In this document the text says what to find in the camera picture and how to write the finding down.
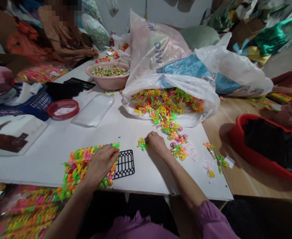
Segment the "purple shirt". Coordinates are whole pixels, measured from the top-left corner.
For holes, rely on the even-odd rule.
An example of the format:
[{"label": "purple shirt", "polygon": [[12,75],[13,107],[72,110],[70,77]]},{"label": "purple shirt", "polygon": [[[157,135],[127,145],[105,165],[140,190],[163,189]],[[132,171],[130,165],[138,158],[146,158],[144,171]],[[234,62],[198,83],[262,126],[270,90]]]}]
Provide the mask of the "purple shirt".
[{"label": "purple shirt", "polygon": [[[202,203],[196,217],[198,226],[202,229],[204,239],[238,239],[230,227],[226,217],[210,201]],[[117,217],[107,233],[99,233],[93,238],[178,238],[175,234],[151,221],[150,216],[142,218],[137,211],[133,219]]]}]

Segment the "blue plastic basket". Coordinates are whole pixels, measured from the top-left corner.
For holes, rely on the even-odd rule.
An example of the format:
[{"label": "blue plastic basket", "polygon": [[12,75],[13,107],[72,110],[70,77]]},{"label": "blue plastic basket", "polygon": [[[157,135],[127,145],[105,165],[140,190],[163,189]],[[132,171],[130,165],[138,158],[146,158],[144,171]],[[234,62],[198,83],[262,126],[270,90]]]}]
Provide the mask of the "blue plastic basket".
[{"label": "blue plastic basket", "polygon": [[40,91],[32,96],[28,101],[17,106],[0,106],[0,116],[6,115],[34,115],[40,120],[49,119],[47,108],[53,103],[52,98],[46,92],[46,85],[43,85]]}]

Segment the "red plastic basket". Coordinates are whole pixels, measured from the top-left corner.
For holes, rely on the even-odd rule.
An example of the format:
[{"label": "red plastic basket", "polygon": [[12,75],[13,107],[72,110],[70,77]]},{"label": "red plastic basket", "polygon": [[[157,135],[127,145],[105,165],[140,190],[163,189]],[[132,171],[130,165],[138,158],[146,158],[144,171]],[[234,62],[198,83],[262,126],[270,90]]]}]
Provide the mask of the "red plastic basket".
[{"label": "red plastic basket", "polygon": [[284,127],[257,115],[252,114],[243,114],[239,115],[236,119],[236,125],[230,130],[229,132],[229,139],[231,141],[232,147],[234,150],[248,163],[251,165],[261,169],[262,171],[278,176],[278,177],[286,177],[292,179],[292,173],[288,170],[281,167],[279,164],[271,161],[270,159],[262,156],[261,154],[257,153],[256,151],[250,149],[245,145],[244,142],[244,131],[242,126],[246,123],[246,119],[256,120],[258,118],[264,119],[267,122],[283,128],[284,131],[290,132],[289,130],[285,129]]},{"label": "red plastic basket", "polygon": [[[65,115],[60,115],[60,116],[55,115],[55,112],[60,108],[74,108],[74,107],[76,107],[76,108],[72,112],[69,112],[69,113],[67,113]],[[60,119],[72,118],[78,112],[79,112],[78,102],[75,101],[75,100],[70,100],[70,99],[69,100],[56,101],[55,103],[50,105],[50,107],[47,109],[47,113],[50,116],[57,117],[57,118],[60,118]]]}]

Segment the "white table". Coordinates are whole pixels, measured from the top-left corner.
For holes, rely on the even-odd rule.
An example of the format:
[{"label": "white table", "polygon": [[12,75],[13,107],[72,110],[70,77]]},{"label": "white table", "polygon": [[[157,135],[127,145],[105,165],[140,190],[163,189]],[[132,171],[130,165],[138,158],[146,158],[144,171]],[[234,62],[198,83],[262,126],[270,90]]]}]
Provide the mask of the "white table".
[{"label": "white table", "polygon": [[[56,82],[62,83],[71,77],[89,80],[85,69],[92,63],[93,61],[86,62]],[[102,92],[98,86],[94,90],[90,94],[83,91],[74,98],[80,108]],[[84,128],[71,124],[71,119],[63,121],[49,119],[47,121],[49,126],[23,156],[0,157],[0,182],[59,187],[65,174],[62,163],[69,159],[70,152],[84,147],[120,142],[121,151],[133,150],[135,174],[114,180],[113,189],[127,192],[179,194],[164,162],[155,153],[142,151],[136,147],[138,139],[146,137],[150,131],[157,131],[162,135],[167,146],[171,141],[153,127],[149,120],[136,119],[128,114],[122,106],[119,92],[114,94],[116,100],[97,128]],[[194,128],[184,127],[182,133],[188,135],[188,140],[196,146],[199,155],[196,161],[187,157],[185,161],[178,160],[178,162],[209,199],[233,199],[224,175],[218,173],[216,161],[211,158],[203,145],[204,142],[208,142],[208,138],[202,124]],[[212,161],[215,178],[209,178],[202,168],[205,158]]]}]

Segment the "bottle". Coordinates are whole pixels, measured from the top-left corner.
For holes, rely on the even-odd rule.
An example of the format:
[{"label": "bottle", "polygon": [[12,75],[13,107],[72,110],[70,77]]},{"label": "bottle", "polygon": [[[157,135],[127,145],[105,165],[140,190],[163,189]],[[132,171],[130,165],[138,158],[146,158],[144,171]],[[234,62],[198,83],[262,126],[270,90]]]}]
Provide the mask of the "bottle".
[{"label": "bottle", "polygon": [[114,39],[112,36],[110,37],[110,40],[109,40],[109,46],[115,46]]}]

